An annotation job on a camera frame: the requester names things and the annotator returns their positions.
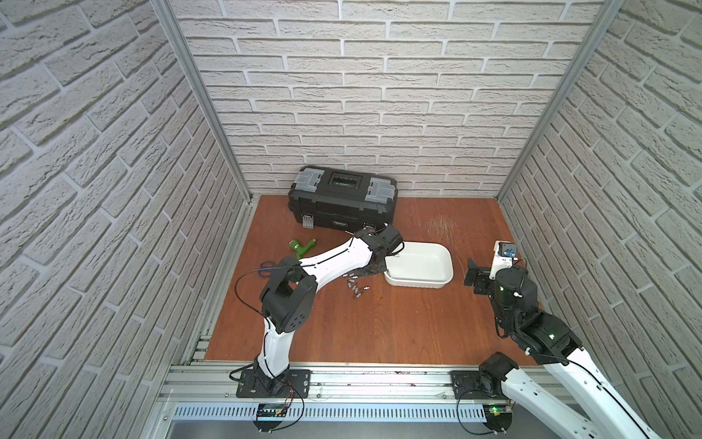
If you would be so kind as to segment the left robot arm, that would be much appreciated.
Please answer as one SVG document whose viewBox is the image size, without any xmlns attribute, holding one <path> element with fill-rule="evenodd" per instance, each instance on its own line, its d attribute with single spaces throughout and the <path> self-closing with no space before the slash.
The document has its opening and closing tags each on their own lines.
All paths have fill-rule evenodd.
<svg viewBox="0 0 702 439">
<path fill-rule="evenodd" d="M 322 254 L 300 260 L 287 256 L 268 267 L 261 307 L 254 310 L 264 321 L 263 346 L 253 362 L 257 379 L 266 386 L 287 382 L 294 333 L 311 315 L 322 288 L 342 277 L 382 274 L 386 259 L 403 249 L 400 232 L 387 224 L 380 230 L 359 230 Z"/>
</svg>

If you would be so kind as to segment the black plastic toolbox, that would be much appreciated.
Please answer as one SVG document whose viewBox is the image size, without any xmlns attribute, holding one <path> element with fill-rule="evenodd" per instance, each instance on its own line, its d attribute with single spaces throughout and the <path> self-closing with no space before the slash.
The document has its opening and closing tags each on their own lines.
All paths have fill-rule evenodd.
<svg viewBox="0 0 702 439">
<path fill-rule="evenodd" d="M 391 177 L 305 166 L 288 192 L 288 209 L 309 230 L 381 230 L 393 223 L 397 199 Z"/>
</svg>

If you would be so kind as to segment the controller board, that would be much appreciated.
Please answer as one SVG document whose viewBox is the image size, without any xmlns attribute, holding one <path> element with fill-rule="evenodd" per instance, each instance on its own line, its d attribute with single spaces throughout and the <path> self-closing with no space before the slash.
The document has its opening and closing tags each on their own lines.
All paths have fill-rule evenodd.
<svg viewBox="0 0 702 439">
<path fill-rule="evenodd" d="M 492 434 L 507 434 L 513 420 L 512 408 L 508 405 L 484 405 L 483 426 Z"/>
<path fill-rule="evenodd" d="M 272 433 L 286 420 L 289 404 L 259 404 L 253 420 L 260 433 Z"/>
</svg>

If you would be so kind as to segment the white plastic storage box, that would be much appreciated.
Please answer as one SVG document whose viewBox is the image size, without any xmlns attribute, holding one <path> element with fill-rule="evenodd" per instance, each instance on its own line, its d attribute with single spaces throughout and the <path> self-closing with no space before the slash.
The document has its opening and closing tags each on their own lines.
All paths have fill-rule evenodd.
<svg viewBox="0 0 702 439">
<path fill-rule="evenodd" d="M 386 281 L 393 286 L 443 288 L 453 280 L 450 252 L 439 243 L 404 241 L 404 248 L 386 258 Z"/>
</svg>

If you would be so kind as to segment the right controller board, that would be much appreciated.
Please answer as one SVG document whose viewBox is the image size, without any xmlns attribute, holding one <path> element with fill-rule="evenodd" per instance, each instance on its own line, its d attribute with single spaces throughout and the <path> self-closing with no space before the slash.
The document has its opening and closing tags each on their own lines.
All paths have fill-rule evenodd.
<svg viewBox="0 0 702 439">
<path fill-rule="evenodd" d="M 492 434 L 507 434 L 513 420 L 512 408 L 508 405 L 484 405 L 483 426 Z"/>
</svg>

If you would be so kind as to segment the left aluminium corner post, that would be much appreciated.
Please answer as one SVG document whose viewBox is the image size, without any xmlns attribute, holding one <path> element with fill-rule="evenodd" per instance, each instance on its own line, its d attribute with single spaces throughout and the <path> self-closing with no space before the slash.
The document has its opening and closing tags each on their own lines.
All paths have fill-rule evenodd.
<svg viewBox="0 0 702 439">
<path fill-rule="evenodd" d="M 159 22 L 164 28 L 166 37 L 168 38 L 175 55 L 181 68 L 184 72 L 188 83 L 191 86 L 193 95 L 195 96 L 199 108 L 204 115 L 205 121 L 208 123 L 212 135 L 221 151 L 225 163 L 227 164 L 234 182 L 241 192 L 243 199 L 247 203 L 252 203 L 253 195 L 250 191 L 245 177 L 239 167 L 237 159 L 234 155 L 232 147 L 230 145 L 229 139 L 225 134 L 221 120 L 219 119 L 218 113 L 215 109 L 214 103 L 208 93 L 207 86 L 204 84 L 204 80 L 197 68 L 196 60 L 188 46 L 188 41 L 179 26 L 176 14 L 170 5 L 169 1 L 166 0 L 154 0 L 152 2 L 155 12 L 158 16 Z"/>
</svg>

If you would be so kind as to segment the aluminium front rail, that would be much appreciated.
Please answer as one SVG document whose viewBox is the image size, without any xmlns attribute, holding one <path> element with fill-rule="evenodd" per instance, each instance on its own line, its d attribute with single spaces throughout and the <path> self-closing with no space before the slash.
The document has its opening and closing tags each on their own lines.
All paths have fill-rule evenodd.
<svg viewBox="0 0 702 439">
<path fill-rule="evenodd" d="M 484 405 L 510 400 L 456 400 L 451 371 L 471 366 L 409 366 L 299 363 L 312 371 L 305 399 L 241 399 L 236 396 L 238 362 L 199 362 L 173 366 L 157 393 L 157 418 L 173 421 L 253 422 L 259 404 L 289 404 L 282 425 L 295 422 L 463 423 L 485 422 Z M 576 400 L 542 367 L 523 367 L 537 384 L 568 406 Z"/>
</svg>

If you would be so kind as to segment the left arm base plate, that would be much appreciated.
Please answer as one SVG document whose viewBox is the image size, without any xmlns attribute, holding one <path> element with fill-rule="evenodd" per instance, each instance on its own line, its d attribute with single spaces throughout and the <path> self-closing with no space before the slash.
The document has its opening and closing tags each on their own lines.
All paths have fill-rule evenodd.
<svg viewBox="0 0 702 439">
<path fill-rule="evenodd" d="M 270 378 L 258 369 L 245 369 L 237 378 L 236 396 L 241 399 L 305 399 L 311 375 L 310 369 L 289 369 L 277 378 Z"/>
</svg>

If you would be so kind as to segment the blue handled scissors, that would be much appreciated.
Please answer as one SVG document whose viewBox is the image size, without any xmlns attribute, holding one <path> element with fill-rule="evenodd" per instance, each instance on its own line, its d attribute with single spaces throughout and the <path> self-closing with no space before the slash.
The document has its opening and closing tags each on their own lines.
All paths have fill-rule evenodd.
<svg viewBox="0 0 702 439">
<path fill-rule="evenodd" d="M 276 267 L 277 267 L 277 264 L 274 263 L 273 261 L 264 261 L 260 264 L 260 267 L 258 269 L 258 274 L 259 274 L 259 276 L 261 276 L 261 278 L 270 278 Z"/>
</svg>

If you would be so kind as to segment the aluminium corner post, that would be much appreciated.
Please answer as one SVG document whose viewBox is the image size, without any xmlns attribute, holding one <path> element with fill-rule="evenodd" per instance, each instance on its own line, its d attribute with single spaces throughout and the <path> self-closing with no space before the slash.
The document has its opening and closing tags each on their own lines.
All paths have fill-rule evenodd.
<svg viewBox="0 0 702 439">
<path fill-rule="evenodd" d="M 495 199 L 498 203 L 502 203 L 506 200 L 509 190 L 511 190 L 520 172 L 524 166 L 526 166 L 526 162 L 533 153 L 533 150 L 536 148 L 537 143 L 541 137 L 545 135 L 552 119 L 570 96 L 571 90 L 576 85 L 579 77 L 581 77 L 582 72 L 590 61 L 590 58 L 596 49 L 598 49 L 607 30 L 616 19 L 624 3 L 624 0 L 607 0 L 603 2 L 598 15 L 594 18 L 584 40 L 579 45 L 573 59 L 570 62 L 570 65 L 561 77 L 561 80 L 548 101 L 544 112 L 539 117 L 539 120 L 537 120 L 535 127 L 526 141 L 526 144 L 522 148 L 517 160 L 510 169 L 505 182 L 503 183 L 499 192 L 497 192 Z"/>
<path fill-rule="evenodd" d="M 215 109 L 214 103 L 208 93 L 207 86 L 204 84 L 204 80 L 197 68 L 196 60 L 188 46 L 188 41 L 179 26 L 176 14 L 170 5 L 169 1 L 166 0 L 154 0 L 152 2 L 155 12 L 158 16 L 159 22 L 164 28 L 166 37 L 168 38 L 175 55 L 181 68 L 184 72 L 188 83 L 191 86 L 193 95 L 195 96 L 199 108 L 204 115 L 205 121 L 208 123 L 212 135 L 221 151 L 225 163 L 227 164 L 234 182 L 241 192 L 243 199 L 247 203 L 252 203 L 253 195 L 250 191 L 245 177 L 239 167 L 237 159 L 234 155 L 232 147 L 230 145 L 229 139 L 225 134 L 221 120 L 219 119 L 218 113 Z"/>
</svg>

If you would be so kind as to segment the left controller board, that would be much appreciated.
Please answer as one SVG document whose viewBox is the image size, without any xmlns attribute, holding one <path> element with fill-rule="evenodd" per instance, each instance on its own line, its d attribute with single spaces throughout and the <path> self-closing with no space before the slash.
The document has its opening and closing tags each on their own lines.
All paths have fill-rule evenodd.
<svg viewBox="0 0 702 439">
<path fill-rule="evenodd" d="M 253 420 L 260 433 L 272 433 L 286 420 L 289 404 L 259 404 Z"/>
</svg>

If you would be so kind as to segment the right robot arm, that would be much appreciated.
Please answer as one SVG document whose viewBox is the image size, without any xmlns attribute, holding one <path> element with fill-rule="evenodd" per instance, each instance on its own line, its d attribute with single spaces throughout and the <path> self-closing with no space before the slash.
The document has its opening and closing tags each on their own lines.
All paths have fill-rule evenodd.
<svg viewBox="0 0 702 439">
<path fill-rule="evenodd" d="M 464 279 L 487 296 L 495 330 L 509 338 L 570 392 L 585 411 L 579 414 L 537 384 L 508 355 L 497 352 L 478 369 L 467 393 L 503 397 L 527 409 L 561 438 L 656 438 L 658 434 L 599 371 L 580 338 L 560 318 L 542 310 L 537 286 L 517 259 L 495 256 L 492 267 L 468 262 Z"/>
</svg>

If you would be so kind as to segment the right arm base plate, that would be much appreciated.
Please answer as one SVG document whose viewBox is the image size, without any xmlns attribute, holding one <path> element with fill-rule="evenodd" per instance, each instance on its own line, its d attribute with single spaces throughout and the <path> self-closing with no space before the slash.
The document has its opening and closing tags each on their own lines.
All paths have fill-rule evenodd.
<svg viewBox="0 0 702 439">
<path fill-rule="evenodd" d="M 486 371 L 451 371 L 456 400 L 506 400 L 502 380 Z"/>
</svg>

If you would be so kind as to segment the right aluminium corner post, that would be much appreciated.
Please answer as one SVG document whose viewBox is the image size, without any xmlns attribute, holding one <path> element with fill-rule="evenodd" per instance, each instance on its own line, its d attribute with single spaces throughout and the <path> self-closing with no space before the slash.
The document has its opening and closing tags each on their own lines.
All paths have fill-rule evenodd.
<svg viewBox="0 0 702 439">
<path fill-rule="evenodd" d="M 584 40 L 579 45 L 573 59 L 570 62 L 570 65 L 561 77 L 561 80 L 548 101 L 544 112 L 539 117 L 539 120 L 537 120 L 535 127 L 526 141 L 526 144 L 522 148 L 517 160 L 510 169 L 505 182 L 503 183 L 499 192 L 497 192 L 495 199 L 498 203 L 502 203 L 506 200 L 509 190 L 511 190 L 520 172 L 524 166 L 526 166 L 526 162 L 533 153 L 533 150 L 536 148 L 537 143 L 541 137 L 545 135 L 552 119 L 570 96 L 571 90 L 576 85 L 579 77 L 581 77 L 582 72 L 590 61 L 590 58 L 596 49 L 598 49 L 607 30 L 616 19 L 624 3 L 624 0 L 607 0 L 603 2 L 598 15 L 594 18 Z"/>
</svg>

